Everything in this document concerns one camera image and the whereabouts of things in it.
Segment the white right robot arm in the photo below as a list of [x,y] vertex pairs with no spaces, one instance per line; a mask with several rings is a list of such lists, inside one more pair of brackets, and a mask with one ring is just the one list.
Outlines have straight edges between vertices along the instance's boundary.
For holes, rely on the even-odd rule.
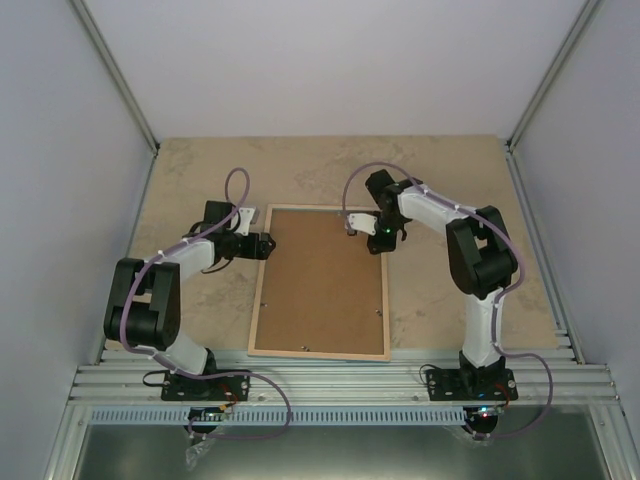
[[501,351],[503,294],[518,262],[499,210],[462,207],[415,179],[396,182],[386,170],[372,173],[365,185],[378,206],[362,228],[369,252],[394,251],[397,241],[406,239],[405,225],[420,222],[445,237],[450,275],[464,294],[466,333],[459,366],[430,366],[421,374],[430,399],[505,398],[515,388]]

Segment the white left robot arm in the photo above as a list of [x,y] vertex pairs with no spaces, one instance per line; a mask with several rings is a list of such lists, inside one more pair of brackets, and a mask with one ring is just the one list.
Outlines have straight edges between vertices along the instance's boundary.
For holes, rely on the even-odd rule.
[[185,373],[184,386],[197,399],[218,390],[213,352],[181,328],[181,286],[197,274],[217,273],[236,259],[268,259],[270,234],[253,232],[255,207],[209,200],[203,219],[177,245],[148,258],[125,257],[115,266],[103,323],[108,340]]

